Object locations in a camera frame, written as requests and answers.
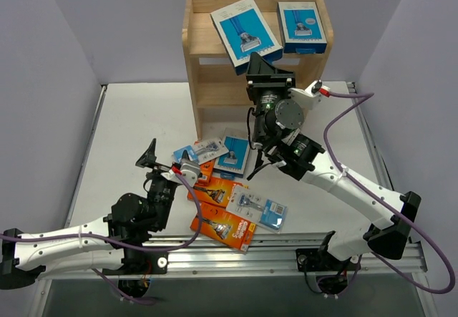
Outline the blue Harry's razor box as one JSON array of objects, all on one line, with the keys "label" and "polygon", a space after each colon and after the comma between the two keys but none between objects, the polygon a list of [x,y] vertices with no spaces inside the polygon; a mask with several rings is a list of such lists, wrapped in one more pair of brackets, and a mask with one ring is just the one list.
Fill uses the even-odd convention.
[{"label": "blue Harry's razor box", "polygon": [[327,38],[314,1],[279,1],[277,5],[283,52],[323,54]]},{"label": "blue Harry's razor box", "polygon": [[227,127],[223,133],[223,143],[228,152],[219,156],[215,161],[214,170],[236,177],[243,177],[250,154],[248,134],[244,131]]},{"label": "blue Harry's razor box", "polygon": [[213,25],[237,75],[244,74],[252,53],[272,63],[282,58],[283,47],[255,0],[240,0],[210,13]]}]

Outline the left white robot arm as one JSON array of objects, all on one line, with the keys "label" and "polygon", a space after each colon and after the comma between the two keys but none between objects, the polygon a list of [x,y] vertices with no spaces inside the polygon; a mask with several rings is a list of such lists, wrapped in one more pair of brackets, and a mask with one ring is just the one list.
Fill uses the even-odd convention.
[{"label": "left white robot arm", "polygon": [[1,289],[32,285],[58,271],[102,269],[117,275],[138,274],[147,254],[156,248],[145,243],[152,233],[166,228],[178,186],[190,189],[200,166],[183,152],[171,165],[157,161],[152,141],[136,161],[147,168],[146,196],[122,195],[106,216],[71,228],[48,233],[24,233],[17,228],[1,234]]}]

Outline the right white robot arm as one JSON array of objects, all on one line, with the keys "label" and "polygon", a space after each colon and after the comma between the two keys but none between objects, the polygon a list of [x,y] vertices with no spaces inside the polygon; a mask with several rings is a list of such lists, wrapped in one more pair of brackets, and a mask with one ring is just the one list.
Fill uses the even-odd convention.
[{"label": "right white robot arm", "polygon": [[367,228],[329,232],[317,252],[319,263],[332,269],[364,253],[401,259],[421,198],[376,184],[341,164],[328,145],[301,133],[303,111],[337,94],[321,80],[296,88],[294,72],[274,67],[256,52],[250,55],[245,77],[254,104],[252,146],[282,173],[330,193],[371,223]]}]

